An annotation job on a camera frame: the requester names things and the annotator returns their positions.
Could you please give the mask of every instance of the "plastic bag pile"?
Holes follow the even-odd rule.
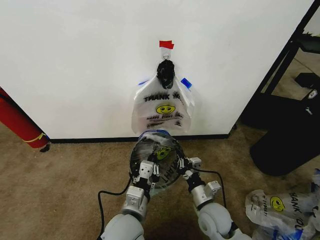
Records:
[[[312,192],[266,195],[263,190],[245,199],[247,217],[259,227],[253,240],[310,240],[320,236],[320,170],[312,176]]]

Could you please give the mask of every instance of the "yellow smiley face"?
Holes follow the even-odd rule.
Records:
[[[175,110],[176,110],[176,107],[170,106],[170,105],[158,106],[156,108],[156,112],[158,114],[170,114],[170,113],[173,113]]]
[[[171,152],[171,147],[163,147],[156,153],[156,158],[158,160],[165,159],[168,154]]]
[[[277,196],[272,196],[270,198],[271,207],[277,212],[282,212],[285,209],[285,205],[282,200]]]

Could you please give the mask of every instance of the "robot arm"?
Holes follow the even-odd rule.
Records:
[[[201,166],[201,159],[180,158],[177,172],[183,175],[192,194],[198,224],[201,231],[210,240],[251,240],[241,232],[232,221],[230,213],[222,205],[213,202],[214,196],[221,186],[217,181],[205,183],[195,169]]]
[[[160,179],[159,166],[151,161],[142,161],[138,175],[129,186],[121,213],[106,225],[102,240],[144,240],[141,222],[147,214],[150,189]]]

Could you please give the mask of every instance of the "red tube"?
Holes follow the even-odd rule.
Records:
[[[0,121],[32,148],[45,146],[49,142],[46,135],[11,103],[13,100],[2,88],[0,95],[4,96],[0,97]]]

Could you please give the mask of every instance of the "black baseboard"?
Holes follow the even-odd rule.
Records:
[[[200,139],[227,139],[229,134],[211,135],[183,135],[173,136],[177,140],[200,140]],[[106,138],[56,138],[50,139],[53,144],[89,144],[89,143],[114,143],[136,142],[138,137],[106,137]]]

